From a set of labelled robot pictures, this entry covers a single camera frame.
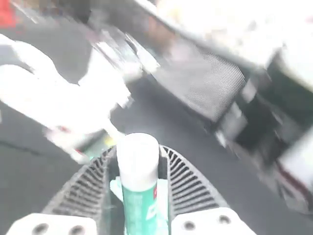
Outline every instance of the spray can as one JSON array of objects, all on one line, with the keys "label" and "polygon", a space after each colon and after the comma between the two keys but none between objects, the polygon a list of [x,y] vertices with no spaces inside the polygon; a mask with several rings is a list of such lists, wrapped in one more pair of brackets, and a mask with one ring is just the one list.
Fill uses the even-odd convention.
[{"label": "spray can", "polygon": [[144,133],[124,136],[117,144],[127,235],[154,235],[157,230],[159,144]]}]

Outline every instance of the mesh gripper pad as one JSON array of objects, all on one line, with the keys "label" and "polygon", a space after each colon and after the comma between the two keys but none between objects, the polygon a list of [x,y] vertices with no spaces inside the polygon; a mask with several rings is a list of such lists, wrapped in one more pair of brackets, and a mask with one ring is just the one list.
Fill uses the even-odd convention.
[{"label": "mesh gripper pad", "polygon": [[[182,155],[160,146],[158,175],[168,179],[169,219],[176,215],[217,207],[228,207],[227,202],[211,183]],[[43,213],[90,217],[109,231],[110,219],[103,216],[110,210],[110,181],[119,175],[116,148],[84,165],[50,200]]]}]

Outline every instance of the gray surface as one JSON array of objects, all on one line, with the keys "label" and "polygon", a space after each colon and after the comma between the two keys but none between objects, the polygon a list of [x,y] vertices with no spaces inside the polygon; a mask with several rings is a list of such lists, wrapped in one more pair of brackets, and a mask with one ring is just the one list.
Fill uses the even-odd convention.
[{"label": "gray surface", "polygon": [[[48,40],[51,36],[57,39]],[[86,71],[89,47],[75,33],[47,33],[45,38],[28,34],[27,37],[51,56],[68,80],[77,81]],[[133,106],[112,115],[121,131],[149,133],[161,144],[181,153],[209,179],[258,235],[312,234],[313,225],[309,220],[289,211],[253,172],[220,147],[213,136],[207,135],[194,119],[175,107],[165,95],[159,95],[150,83],[141,80],[131,85],[131,91],[135,99]],[[36,156],[0,146],[0,234],[13,220],[40,211],[78,169],[65,154],[47,143],[40,135],[38,124],[29,125],[30,120],[25,124],[26,118],[19,114],[17,117],[4,129],[5,120],[0,124],[0,140],[10,136],[10,141],[35,148],[45,155]]]},{"label": "gray surface", "polygon": [[258,235],[312,234],[313,224],[287,209],[243,162],[218,145],[212,135],[167,96],[141,81],[131,87],[135,103],[123,114],[113,115],[126,133],[145,132],[160,144],[170,146],[187,158],[216,187],[241,219]]}]

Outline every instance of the screw hole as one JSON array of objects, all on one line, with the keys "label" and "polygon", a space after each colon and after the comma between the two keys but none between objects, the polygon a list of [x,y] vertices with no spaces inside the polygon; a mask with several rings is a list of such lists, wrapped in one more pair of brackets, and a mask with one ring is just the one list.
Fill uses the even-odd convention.
[{"label": "screw hole", "polygon": [[70,235],[84,235],[85,234],[85,230],[82,226],[77,225],[75,227],[73,227],[70,231],[69,231]]},{"label": "screw hole", "polygon": [[33,229],[33,235],[43,235],[48,230],[47,224],[39,224]]},{"label": "screw hole", "polygon": [[221,224],[230,224],[231,221],[230,221],[230,218],[226,215],[221,215],[220,218],[219,218],[219,223]]},{"label": "screw hole", "polygon": [[195,223],[191,221],[187,221],[184,223],[185,230],[192,231],[196,228]]}]

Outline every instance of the white can cap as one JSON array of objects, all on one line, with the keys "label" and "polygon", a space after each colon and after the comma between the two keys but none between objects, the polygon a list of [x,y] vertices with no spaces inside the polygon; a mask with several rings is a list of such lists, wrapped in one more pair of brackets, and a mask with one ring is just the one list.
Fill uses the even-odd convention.
[{"label": "white can cap", "polygon": [[159,144],[148,134],[122,137],[116,146],[121,182],[131,191],[145,191],[157,182]]}]

